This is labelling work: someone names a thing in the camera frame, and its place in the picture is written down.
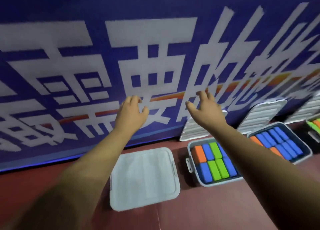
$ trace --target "blue block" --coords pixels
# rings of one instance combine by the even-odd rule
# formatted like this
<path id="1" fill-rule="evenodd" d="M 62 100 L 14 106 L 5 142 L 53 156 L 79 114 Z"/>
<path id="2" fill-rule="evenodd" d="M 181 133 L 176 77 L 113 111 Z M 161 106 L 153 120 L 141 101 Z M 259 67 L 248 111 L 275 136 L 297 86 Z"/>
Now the blue block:
<path id="1" fill-rule="evenodd" d="M 196 166 L 200 180 L 203 183 L 210 183 L 213 181 L 210 169 L 207 163 L 200 163 Z"/>
<path id="2" fill-rule="evenodd" d="M 234 168 L 231 160 L 228 157 L 223 157 L 222 160 L 223 160 L 223 163 L 224 163 L 224 165 L 226 166 L 226 168 L 228 170 L 229 176 L 230 177 L 236 176 L 237 175 L 237 171 Z"/>
<path id="3" fill-rule="evenodd" d="M 278 133 L 276 133 L 276 131 L 274 129 L 270 129 L 269 133 L 277 141 L 277 143 L 283 143 L 284 142 L 282 140 L 282 138 L 278 135 Z"/>
<path id="4" fill-rule="evenodd" d="M 205 157 L 207 158 L 207 161 L 214 160 L 214 154 L 212 153 L 209 144 L 202 144 L 202 149 L 205 153 Z"/>
<path id="5" fill-rule="evenodd" d="M 267 139 L 260 133 L 255 135 L 259 141 L 265 146 L 266 148 L 271 148 L 271 144 L 267 141 Z"/>
<path id="6" fill-rule="evenodd" d="M 223 148 L 221 147 L 221 145 L 220 145 L 219 143 L 217 143 L 217 144 L 218 144 L 218 147 L 219 147 L 220 152 L 221 152 L 221 154 L 222 154 L 222 157 L 228 157 L 228 155 L 227 155 L 226 152 L 223 150 Z"/>
<path id="7" fill-rule="evenodd" d="M 283 142 L 281 143 L 282 147 L 285 148 L 285 150 L 291 155 L 292 158 L 296 158 L 298 157 L 298 155 L 296 154 L 296 152 L 289 146 L 289 144 L 287 142 Z"/>
<path id="8" fill-rule="evenodd" d="M 290 147 L 292 147 L 292 149 L 293 149 L 298 155 L 302 155 L 302 154 L 303 154 L 302 150 L 294 143 L 294 141 L 288 140 L 287 143 L 290 145 Z"/>
<path id="9" fill-rule="evenodd" d="M 276 145 L 275 147 L 278 149 L 279 153 L 281 153 L 281 155 L 284 157 L 284 159 L 286 159 L 286 160 L 292 159 L 290 154 L 280 144 Z"/>
<path id="10" fill-rule="evenodd" d="M 276 131 L 276 133 L 278 133 L 278 135 L 283 139 L 283 140 L 289 140 L 289 137 L 279 128 L 279 127 L 275 127 L 274 130 Z"/>
<path id="11" fill-rule="evenodd" d="M 271 144 L 271 146 L 275 146 L 277 145 L 277 143 L 274 141 L 274 139 L 270 136 L 269 133 L 267 133 L 266 131 L 264 131 L 263 133 L 261 133 L 266 139 L 267 141 Z"/>

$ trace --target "green block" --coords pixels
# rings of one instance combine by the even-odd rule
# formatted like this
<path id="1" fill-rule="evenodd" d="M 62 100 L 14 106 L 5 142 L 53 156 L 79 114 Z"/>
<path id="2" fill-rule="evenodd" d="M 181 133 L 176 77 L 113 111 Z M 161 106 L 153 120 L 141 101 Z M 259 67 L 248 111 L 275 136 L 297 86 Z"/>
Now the green block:
<path id="1" fill-rule="evenodd" d="M 221 175 L 220 175 L 219 170 L 217 168 L 216 162 L 208 161 L 207 163 L 209 165 L 210 173 L 211 173 L 214 181 L 221 180 Z"/>
<path id="2" fill-rule="evenodd" d="M 215 159 L 222 158 L 222 154 L 221 154 L 219 147 L 218 147 L 218 144 L 216 142 L 209 143 L 209 146 L 211 148 L 211 151 L 212 151 Z"/>
<path id="3" fill-rule="evenodd" d="M 229 178 L 230 176 L 229 176 L 228 170 L 226 169 L 222 159 L 216 159 L 215 161 L 221 177 L 223 179 Z"/>
<path id="4" fill-rule="evenodd" d="M 307 123 L 313 130 L 315 130 L 317 133 L 320 134 L 320 128 L 319 127 L 317 127 L 314 123 L 312 123 L 310 121 L 307 121 Z"/>

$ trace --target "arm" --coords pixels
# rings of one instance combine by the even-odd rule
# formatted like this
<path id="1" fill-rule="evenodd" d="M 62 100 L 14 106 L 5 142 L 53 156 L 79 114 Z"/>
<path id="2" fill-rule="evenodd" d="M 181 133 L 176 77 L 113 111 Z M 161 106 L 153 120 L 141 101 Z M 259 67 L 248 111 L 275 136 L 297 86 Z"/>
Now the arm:
<path id="1" fill-rule="evenodd" d="M 222 145 L 274 224 L 279 229 L 319 229 L 320 183 L 229 126 L 213 95 L 197 94 L 199 110 L 187 102 L 188 111 Z"/>
<path id="2" fill-rule="evenodd" d="M 139 113 L 140 102 L 137 96 L 126 98 L 119 108 L 114 130 L 67 168 L 57 185 L 36 200 L 15 229 L 71 230 L 90 221 L 123 148 L 149 114 L 147 107 Z"/>

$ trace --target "floor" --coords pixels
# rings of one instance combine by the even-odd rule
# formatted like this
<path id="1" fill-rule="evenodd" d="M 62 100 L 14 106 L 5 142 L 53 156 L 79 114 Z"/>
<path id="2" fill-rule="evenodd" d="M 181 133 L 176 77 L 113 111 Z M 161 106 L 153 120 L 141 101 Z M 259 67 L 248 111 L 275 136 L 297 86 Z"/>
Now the floor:
<path id="1" fill-rule="evenodd" d="M 170 201 L 116 212 L 109 205 L 105 187 L 93 217 L 94 229 L 276 229 L 244 180 L 211 188 L 195 187 L 185 164 L 188 142 L 169 140 L 124 153 L 158 147 L 172 150 L 181 192 Z M 0 175 L 0 226 L 54 184 L 72 162 Z M 320 155 L 297 166 L 320 181 Z"/>

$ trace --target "person's left hand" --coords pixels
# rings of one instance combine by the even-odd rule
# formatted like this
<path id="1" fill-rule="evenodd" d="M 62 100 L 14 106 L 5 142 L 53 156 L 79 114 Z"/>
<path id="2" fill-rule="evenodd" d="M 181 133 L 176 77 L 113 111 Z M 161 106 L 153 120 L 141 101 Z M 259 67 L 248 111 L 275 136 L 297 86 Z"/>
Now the person's left hand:
<path id="1" fill-rule="evenodd" d="M 143 108 L 142 113 L 139 112 L 138 103 L 141 102 L 141 99 L 136 95 L 128 96 L 122 102 L 115 119 L 114 130 L 127 132 L 130 135 L 138 131 L 149 115 L 149 109 L 146 106 Z"/>

